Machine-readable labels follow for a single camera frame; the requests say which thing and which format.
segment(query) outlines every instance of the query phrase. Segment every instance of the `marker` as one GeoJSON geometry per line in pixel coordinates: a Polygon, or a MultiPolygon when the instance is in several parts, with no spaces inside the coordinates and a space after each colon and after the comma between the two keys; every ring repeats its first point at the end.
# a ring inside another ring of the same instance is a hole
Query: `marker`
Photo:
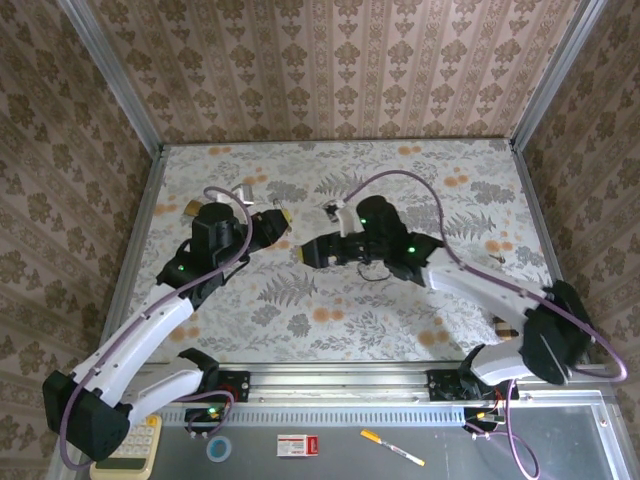
{"type": "Polygon", "coordinates": [[[407,460],[411,460],[416,465],[420,465],[421,467],[424,467],[424,465],[425,465],[424,460],[420,460],[418,457],[414,457],[413,455],[411,455],[410,453],[405,452],[401,448],[398,448],[398,447],[396,447],[395,445],[393,445],[393,444],[391,444],[389,442],[385,442],[378,435],[376,435],[375,433],[373,433],[373,432],[371,432],[369,430],[361,431],[360,435],[362,435],[364,438],[368,438],[372,442],[376,442],[376,443],[382,445],[383,447],[387,447],[392,452],[396,452],[401,457],[404,457],[407,460]]]}

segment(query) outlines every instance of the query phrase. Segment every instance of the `red and white box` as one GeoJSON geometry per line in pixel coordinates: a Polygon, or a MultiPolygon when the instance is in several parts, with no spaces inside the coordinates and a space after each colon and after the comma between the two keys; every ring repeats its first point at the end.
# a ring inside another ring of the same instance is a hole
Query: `red and white box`
{"type": "Polygon", "coordinates": [[[315,457],[317,435],[278,435],[278,457],[315,457]]]}

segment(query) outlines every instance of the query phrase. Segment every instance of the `beige calculator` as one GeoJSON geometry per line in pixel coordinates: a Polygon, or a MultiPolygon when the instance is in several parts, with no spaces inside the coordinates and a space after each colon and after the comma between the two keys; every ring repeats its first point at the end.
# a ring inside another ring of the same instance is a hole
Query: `beige calculator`
{"type": "Polygon", "coordinates": [[[131,428],[122,445],[101,462],[91,465],[92,480],[147,480],[156,459],[162,419],[149,415],[131,428]]]}

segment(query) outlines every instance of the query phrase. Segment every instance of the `floral tablecloth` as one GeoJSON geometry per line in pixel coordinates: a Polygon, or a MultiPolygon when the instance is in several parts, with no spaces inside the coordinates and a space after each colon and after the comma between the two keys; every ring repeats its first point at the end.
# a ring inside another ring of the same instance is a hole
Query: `floral tablecloth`
{"type": "MultiPolygon", "coordinates": [[[[506,140],[420,140],[174,146],[148,232],[131,309],[191,236],[183,214],[208,185],[253,185],[252,212],[279,200],[292,231],[216,291],[152,356],[196,347],[222,362],[461,359],[496,343],[491,317],[454,295],[395,278],[368,282],[356,265],[313,270],[295,247],[336,230],[319,208],[390,168],[422,175],[442,199],[446,229],[463,258],[549,282],[539,239],[506,140]]],[[[407,177],[386,177],[353,201],[382,194],[410,230],[438,236],[435,204],[407,177]]],[[[378,265],[365,276],[386,275],[378,265]]]]}

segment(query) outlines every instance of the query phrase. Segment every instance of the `blue tape roll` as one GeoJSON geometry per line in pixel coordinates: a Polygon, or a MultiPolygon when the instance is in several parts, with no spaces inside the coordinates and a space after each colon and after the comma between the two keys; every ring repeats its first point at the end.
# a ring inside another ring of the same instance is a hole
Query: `blue tape roll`
{"type": "Polygon", "coordinates": [[[231,442],[227,437],[213,437],[207,444],[207,457],[215,463],[224,462],[231,455],[231,442]],[[224,445],[224,450],[219,453],[220,445],[224,445]]]}

